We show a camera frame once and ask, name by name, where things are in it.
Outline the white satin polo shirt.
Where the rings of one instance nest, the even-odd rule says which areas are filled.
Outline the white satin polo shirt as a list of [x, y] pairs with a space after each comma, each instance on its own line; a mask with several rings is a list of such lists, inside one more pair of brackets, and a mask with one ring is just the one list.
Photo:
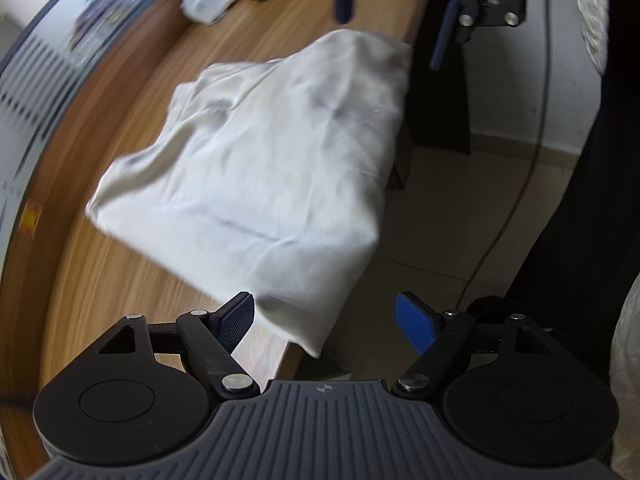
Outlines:
[[117, 157], [93, 225], [318, 356], [381, 237], [412, 50], [337, 29], [285, 58], [179, 84], [142, 151]]

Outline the red certificate sticker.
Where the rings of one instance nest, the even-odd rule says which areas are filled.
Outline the red certificate sticker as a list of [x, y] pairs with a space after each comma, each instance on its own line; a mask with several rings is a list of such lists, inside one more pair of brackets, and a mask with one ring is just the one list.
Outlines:
[[24, 203], [21, 218], [18, 222], [18, 232], [29, 238], [33, 238], [37, 231], [42, 211], [43, 206], [40, 203], [28, 198]]

